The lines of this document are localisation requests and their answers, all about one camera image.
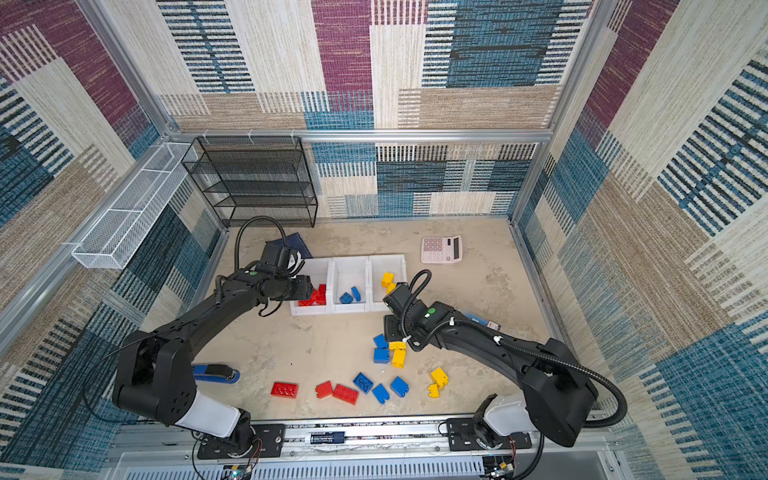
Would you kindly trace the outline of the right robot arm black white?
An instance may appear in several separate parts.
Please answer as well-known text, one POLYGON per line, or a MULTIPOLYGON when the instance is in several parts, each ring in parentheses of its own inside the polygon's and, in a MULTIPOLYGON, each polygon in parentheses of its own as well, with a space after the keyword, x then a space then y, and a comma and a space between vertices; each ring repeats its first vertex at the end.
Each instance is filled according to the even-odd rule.
POLYGON ((426 305, 418 295, 432 272, 419 271, 414 278, 387 290, 383 303, 384 334, 401 340, 412 351, 432 345, 466 355, 500 373, 522 391, 522 407, 531 427, 564 447, 575 444, 583 429, 614 426, 628 413, 628 402, 617 385, 581 365, 561 341, 546 343, 513 337, 484 326, 442 303, 426 305))

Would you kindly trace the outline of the dark blue notebook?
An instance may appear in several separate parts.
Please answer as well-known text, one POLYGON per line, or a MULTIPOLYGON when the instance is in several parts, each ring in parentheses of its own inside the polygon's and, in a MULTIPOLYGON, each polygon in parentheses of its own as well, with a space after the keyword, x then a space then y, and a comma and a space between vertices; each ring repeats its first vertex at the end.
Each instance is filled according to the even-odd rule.
POLYGON ((297 250, 304 259, 311 259, 313 257, 303 237, 299 233, 287 235, 285 245, 297 250))

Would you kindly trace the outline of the red lego small square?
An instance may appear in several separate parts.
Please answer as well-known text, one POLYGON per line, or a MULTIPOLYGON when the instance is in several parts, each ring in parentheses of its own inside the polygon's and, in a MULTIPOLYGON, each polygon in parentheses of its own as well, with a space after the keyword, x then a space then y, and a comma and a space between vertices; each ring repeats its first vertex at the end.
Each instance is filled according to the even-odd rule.
POLYGON ((332 396, 333 391, 334 387, 331 381, 325 381, 315 387, 315 395, 318 399, 324 399, 326 397, 332 396))

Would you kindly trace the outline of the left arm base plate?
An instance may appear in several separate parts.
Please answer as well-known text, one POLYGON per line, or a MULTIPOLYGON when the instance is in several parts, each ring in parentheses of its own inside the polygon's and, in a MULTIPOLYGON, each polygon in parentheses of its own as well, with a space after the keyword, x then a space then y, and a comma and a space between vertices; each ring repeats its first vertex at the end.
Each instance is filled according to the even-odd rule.
POLYGON ((238 426, 227 438, 204 434, 195 454, 196 460, 277 458, 281 455, 285 424, 238 426))

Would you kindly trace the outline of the red lego long brick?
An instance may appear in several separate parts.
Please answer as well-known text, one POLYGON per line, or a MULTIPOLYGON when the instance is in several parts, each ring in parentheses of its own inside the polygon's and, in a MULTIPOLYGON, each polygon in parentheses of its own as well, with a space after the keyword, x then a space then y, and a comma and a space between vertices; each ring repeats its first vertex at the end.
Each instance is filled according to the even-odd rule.
POLYGON ((326 304, 326 290, 327 290, 326 284, 320 284, 318 289, 316 290, 316 303, 318 305, 326 304))

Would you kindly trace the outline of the pink calculator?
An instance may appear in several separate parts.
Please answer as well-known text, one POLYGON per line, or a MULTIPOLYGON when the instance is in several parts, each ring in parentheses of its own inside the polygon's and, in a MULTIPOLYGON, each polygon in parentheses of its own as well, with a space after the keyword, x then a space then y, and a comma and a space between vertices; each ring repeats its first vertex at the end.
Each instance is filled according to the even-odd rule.
POLYGON ((421 241, 420 259, 423 264, 455 264, 463 259, 460 236, 427 236, 421 241))

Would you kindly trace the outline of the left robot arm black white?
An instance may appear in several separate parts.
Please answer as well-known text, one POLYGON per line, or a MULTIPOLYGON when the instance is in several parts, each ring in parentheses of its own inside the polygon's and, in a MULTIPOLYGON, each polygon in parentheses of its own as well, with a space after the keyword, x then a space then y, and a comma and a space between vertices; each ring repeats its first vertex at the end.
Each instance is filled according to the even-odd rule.
POLYGON ((309 299, 313 286, 301 272, 304 264, 285 238, 268 243, 259 259, 236 263, 233 273, 217 276, 213 294, 176 320, 129 334, 107 355, 117 360, 113 404, 218 440, 236 452, 248 449, 256 438, 250 414, 200 392, 192 363, 205 345, 252 309, 267 317, 270 304, 309 299))

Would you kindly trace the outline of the white bin middle compartment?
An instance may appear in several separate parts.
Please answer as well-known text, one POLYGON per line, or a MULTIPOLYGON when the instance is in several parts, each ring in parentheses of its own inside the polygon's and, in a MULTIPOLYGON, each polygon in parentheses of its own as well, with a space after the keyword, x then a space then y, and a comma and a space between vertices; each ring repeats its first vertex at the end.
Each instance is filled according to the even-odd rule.
POLYGON ((361 314, 368 313, 369 296, 371 295, 372 281, 371 264, 367 256, 333 257, 329 273, 330 310, 334 314, 361 314), (345 293, 351 294, 351 288, 355 286, 362 295, 360 302, 342 304, 339 298, 345 293))

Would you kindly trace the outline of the blue lego square brick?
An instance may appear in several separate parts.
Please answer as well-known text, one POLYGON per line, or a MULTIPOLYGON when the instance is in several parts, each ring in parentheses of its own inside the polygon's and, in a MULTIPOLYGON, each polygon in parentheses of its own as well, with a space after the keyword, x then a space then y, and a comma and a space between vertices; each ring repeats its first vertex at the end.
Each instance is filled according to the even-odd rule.
POLYGON ((376 336, 374 338, 374 343, 377 349, 389 349, 389 342, 383 334, 376 336))

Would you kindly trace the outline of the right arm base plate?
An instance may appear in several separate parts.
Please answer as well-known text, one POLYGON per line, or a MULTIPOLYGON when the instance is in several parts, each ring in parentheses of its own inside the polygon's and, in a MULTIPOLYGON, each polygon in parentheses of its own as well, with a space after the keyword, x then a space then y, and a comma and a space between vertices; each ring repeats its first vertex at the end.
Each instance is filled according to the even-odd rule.
POLYGON ((522 430, 501 435, 472 417, 449 417, 438 425, 438 432, 447 438, 451 451, 511 450, 513 445, 529 449, 534 431, 532 425, 525 425, 522 430))

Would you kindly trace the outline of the yellow lego large brick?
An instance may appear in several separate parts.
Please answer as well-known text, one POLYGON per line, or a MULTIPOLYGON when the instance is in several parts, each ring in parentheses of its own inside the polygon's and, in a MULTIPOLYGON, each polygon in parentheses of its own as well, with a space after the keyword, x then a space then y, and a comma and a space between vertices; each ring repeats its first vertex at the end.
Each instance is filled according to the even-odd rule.
POLYGON ((445 388, 449 383, 449 377, 441 367, 432 370, 430 377, 438 389, 445 388))

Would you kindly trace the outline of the red lego flat brick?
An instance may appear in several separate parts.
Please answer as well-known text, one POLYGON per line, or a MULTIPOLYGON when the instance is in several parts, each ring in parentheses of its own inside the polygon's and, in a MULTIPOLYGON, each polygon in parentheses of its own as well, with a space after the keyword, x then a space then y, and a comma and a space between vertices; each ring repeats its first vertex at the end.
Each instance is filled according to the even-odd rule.
POLYGON ((342 384, 336 384, 332 396, 350 405, 355 405, 359 397, 359 392, 342 384))

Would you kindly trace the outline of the blue stapler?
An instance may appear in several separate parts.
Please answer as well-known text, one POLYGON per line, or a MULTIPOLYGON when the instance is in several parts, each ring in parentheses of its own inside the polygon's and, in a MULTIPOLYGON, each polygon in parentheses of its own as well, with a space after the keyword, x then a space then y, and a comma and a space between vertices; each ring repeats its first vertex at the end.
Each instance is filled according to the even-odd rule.
POLYGON ((235 384, 240 379, 240 372, 226 364, 196 364, 192 369, 197 382, 235 384))

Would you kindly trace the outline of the yellow lego brick tall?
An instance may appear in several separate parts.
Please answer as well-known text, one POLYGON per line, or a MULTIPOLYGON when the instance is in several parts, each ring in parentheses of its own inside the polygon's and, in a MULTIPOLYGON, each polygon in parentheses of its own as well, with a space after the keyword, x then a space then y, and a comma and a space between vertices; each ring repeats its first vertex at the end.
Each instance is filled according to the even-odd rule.
POLYGON ((385 272, 381 279, 381 285, 387 288, 389 284, 394 284, 394 274, 391 272, 385 272))

